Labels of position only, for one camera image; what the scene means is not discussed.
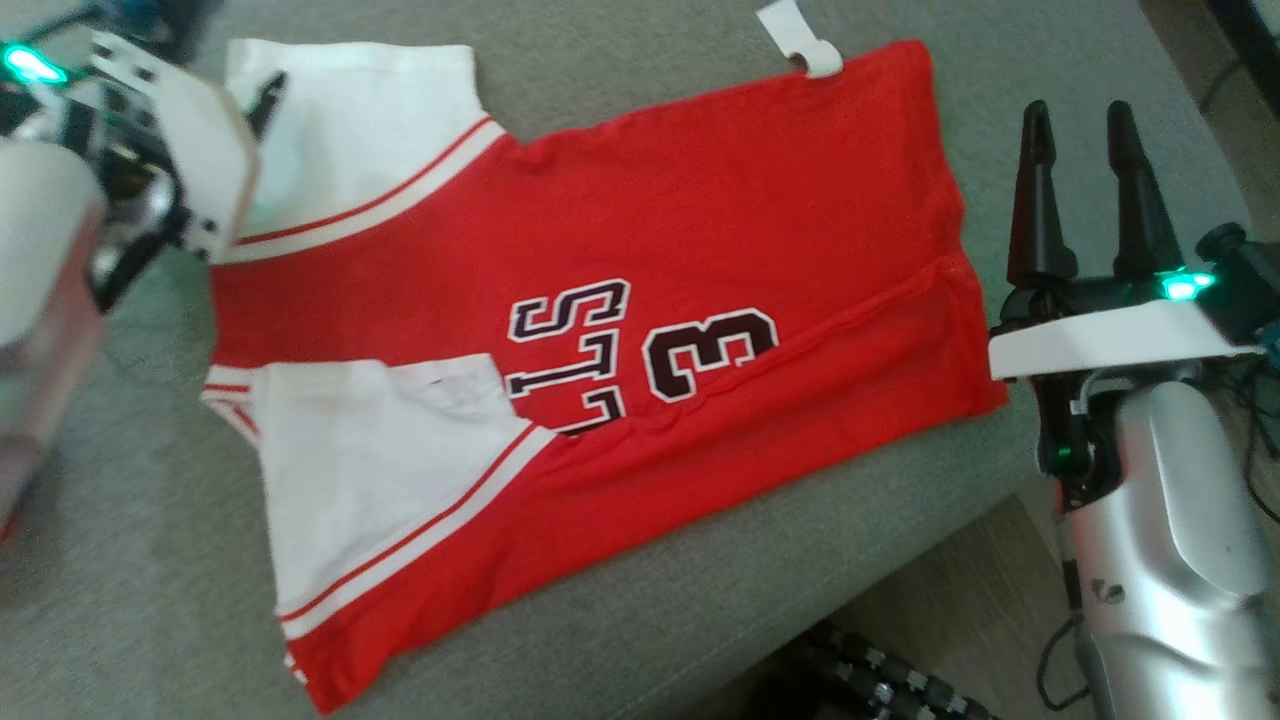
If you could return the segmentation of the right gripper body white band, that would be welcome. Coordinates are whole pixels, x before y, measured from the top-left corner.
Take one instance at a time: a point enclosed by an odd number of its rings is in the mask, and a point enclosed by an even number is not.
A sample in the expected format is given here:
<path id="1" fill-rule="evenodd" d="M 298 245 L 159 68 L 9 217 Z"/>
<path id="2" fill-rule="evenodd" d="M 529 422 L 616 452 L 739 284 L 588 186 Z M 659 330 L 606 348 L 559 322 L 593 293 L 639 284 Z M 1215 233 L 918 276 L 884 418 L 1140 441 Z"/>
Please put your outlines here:
<path id="1" fill-rule="evenodd" d="M 1014 290 L 988 343 L 991 375 L 1011 380 L 1108 368 L 1253 355 L 1229 340 L 1199 299 L 1207 273 L 1125 283 L 1092 278 Z"/>

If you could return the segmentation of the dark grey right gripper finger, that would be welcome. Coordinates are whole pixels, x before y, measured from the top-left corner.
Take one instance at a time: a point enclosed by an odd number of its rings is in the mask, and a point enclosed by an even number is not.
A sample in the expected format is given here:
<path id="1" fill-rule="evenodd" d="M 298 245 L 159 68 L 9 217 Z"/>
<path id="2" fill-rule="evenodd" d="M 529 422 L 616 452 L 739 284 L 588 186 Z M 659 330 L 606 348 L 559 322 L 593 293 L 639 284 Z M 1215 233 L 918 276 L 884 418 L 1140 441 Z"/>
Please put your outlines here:
<path id="1" fill-rule="evenodd" d="M 1117 182 L 1114 275 L 1139 282 L 1178 272 L 1185 266 L 1184 256 L 1130 104 L 1111 102 L 1106 120 L 1108 164 Z"/>
<path id="2" fill-rule="evenodd" d="M 1062 237 L 1052 169 L 1056 145 L 1046 101 L 1027 105 L 1014 190 L 1007 281 L 1018 290 L 1078 277 L 1076 255 Z"/>

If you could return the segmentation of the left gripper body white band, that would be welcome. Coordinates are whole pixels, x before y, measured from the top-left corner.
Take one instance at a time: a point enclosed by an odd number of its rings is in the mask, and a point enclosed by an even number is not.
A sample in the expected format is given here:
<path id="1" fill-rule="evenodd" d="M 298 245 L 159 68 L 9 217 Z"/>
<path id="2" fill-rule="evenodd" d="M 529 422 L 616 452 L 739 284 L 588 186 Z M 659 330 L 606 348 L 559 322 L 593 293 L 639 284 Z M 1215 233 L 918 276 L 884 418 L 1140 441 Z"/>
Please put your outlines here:
<path id="1" fill-rule="evenodd" d="M 220 85 L 106 31 L 95 69 L 120 92 L 125 137 L 163 155 L 188 215 L 180 246 L 223 263 L 241 236 L 259 178 L 259 145 L 241 105 Z"/>

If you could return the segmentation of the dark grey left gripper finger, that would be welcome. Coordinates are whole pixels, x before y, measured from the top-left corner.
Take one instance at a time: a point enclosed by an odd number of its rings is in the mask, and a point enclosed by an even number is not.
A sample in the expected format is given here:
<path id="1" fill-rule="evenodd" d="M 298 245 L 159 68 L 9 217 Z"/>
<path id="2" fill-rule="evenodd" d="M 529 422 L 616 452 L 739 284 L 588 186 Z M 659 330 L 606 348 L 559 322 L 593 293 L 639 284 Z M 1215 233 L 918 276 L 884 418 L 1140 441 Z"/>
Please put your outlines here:
<path id="1" fill-rule="evenodd" d="M 255 141 L 262 141 L 268 128 L 275 115 L 276 106 L 283 100 L 289 82 L 285 70 L 276 70 L 270 76 L 257 91 L 255 100 L 244 114 L 250 133 Z"/>

